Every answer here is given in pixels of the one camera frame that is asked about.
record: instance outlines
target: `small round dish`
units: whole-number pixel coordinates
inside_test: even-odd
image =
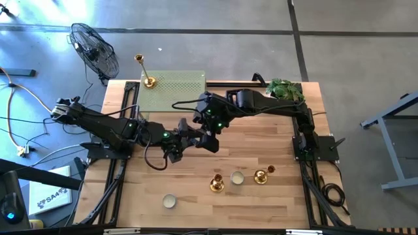
[[[235,185],[240,185],[244,182],[244,175],[243,173],[236,171],[231,174],[231,182]]]
[[[177,203],[177,198],[176,196],[172,194],[167,194],[163,198],[163,206],[165,208],[171,209],[176,205],[176,203]]]

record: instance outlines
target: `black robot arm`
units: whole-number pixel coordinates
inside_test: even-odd
[[[199,97],[199,100],[198,112],[195,112],[193,122],[202,124],[201,129],[210,135],[200,141],[202,146],[214,146],[209,149],[210,151],[217,151],[215,146],[219,144],[216,135],[221,134],[223,128],[229,127],[229,123],[234,118],[258,114],[296,117],[298,130],[302,133],[303,139],[300,148],[313,152],[319,147],[312,111],[304,101],[278,100],[265,97],[258,91],[250,89],[230,90],[225,97],[206,92]]]
[[[115,153],[130,155],[135,144],[160,146],[164,156],[172,163],[181,160],[185,148],[192,146],[193,138],[200,138],[202,131],[191,128],[185,119],[181,119],[177,129],[166,130],[161,123],[140,118],[111,117],[84,107],[73,99],[59,99],[51,112],[54,121],[77,125],[99,137],[100,148]]]

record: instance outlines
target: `wooden tabletop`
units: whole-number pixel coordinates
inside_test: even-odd
[[[120,109],[126,81],[109,81],[102,113]],[[302,88],[312,112],[324,112],[319,84],[303,82]],[[234,88],[208,88],[220,95],[225,95],[228,89]],[[264,88],[252,89],[265,93]],[[154,112],[148,115],[149,121],[160,122],[166,129],[177,127],[180,118],[187,118],[189,125],[198,127],[191,121],[192,113]],[[325,114],[314,116],[314,121],[319,135],[330,133]],[[169,162],[164,171],[148,167],[142,157],[143,148],[137,145],[127,164],[118,227],[308,228],[302,178],[299,164],[294,160],[292,136],[293,124],[289,117],[261,114],[237,118],[217,136],[217,153],[187,148],[183,159],[175,164]],[[148,156],[153,164],[163,165],[160,148],[151,148]],[[269,165],[276,167],[275,173],[268,175],[265,185],[256,184],[254,172],[266,170]],[[108,160],[99,160],[88,168],[74,222],[83,220],[99,201],[108,166]],[[237,170],[245,176],[242,185],[231,184],[230,175]],[[318,171],[325,183],[342,187],[334,166],[318,162]],[[221,174],[225,182],[220,193],[212,192],[209,187],[215,174]],[[166,194],[174,194],[178,199],[173,209],[163,207],[162,199]],[[106,221],[112,213],[113,201],[112,197]],[[313,207],[319,221],[315,199]],[[343,209],[332,208],[350,224]]]

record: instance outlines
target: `mesh panel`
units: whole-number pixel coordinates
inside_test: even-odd
[[[191,112],[175,110],[171,105],[177,101],[198,99],[206,88],[204,71],[147,71],[148,76],[157,80],[154,88],[144,85],[142,72],[138,104],[141,112]],[[179,104],[179,107],[195,108],[196,103]]]

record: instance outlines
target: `concrete floor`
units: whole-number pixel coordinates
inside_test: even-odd
[[[122,28],[292,29],[286,0],[1,2],[6,2],[16,19],[2,14],[0,24],[83,22],[93,27]],[[294,0],[294,3],[299,28],[305,31],[418,31],[416,1]],[[57,98],[82,95],[88,85],[84,64],[67,44],[67,35],[0,31],[0,66],[37,70],[35,78],[12,79],[36,93],[49,107],[53,107]],[[107,33],[102,37],[115,47],[118,56],[120,73],[116,79],[139,78],[141,69],[133,56],[143,53],[149,70],[204,70],[211,80],[249,80],[254,72],[259,72],[267,80],[301,81],[293,36]],[[309,79],[321,86],[330,129],[337,138],[347,138],[339,152],[352,223],[370,229],[417,227],[418,187],[381,191],[380,184],[395,180],[396,174],[379,129],[364,131],[359,126],[362,120],[394,104],[403,94],[418,89],[417,38],[302,37],[301,41]],[[105,87],[89,68],[88,79],[95,85],[88,93],[87,105],[101,104]],[[8,88],[0,87],[3,117],[8,93]],[[11,110],[13,118],[40,121],[48,117],[22,90],[15,93]],[[4,120],[0,128],[7,128]],[[70,127],[67,130],[80,131]],[[43,132],[43,127],[14,121],[12,132],[31,138]],[[54,149],[89,140],[88,134],[65,134],[58,124],[49,125],[48,132],[50,136],[36,141],[50,149],[38,148],[27,159],[15,156],[7,133],[0,132],[3,143],[0,157],[30,165]],[[86,152],[38,167],[49,170],[76,156],[85,158]]]

